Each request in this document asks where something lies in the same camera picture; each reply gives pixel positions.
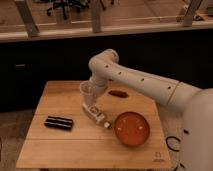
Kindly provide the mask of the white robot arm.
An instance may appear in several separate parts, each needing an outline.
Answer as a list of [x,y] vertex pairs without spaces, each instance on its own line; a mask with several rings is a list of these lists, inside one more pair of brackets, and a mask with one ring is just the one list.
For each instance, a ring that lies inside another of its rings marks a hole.
[[89,61],[96,94],[113,80],[183,115],[177,171],[213,171],[213,88],[201,89],[178,80],[118,64],[119,55],[107,49]]

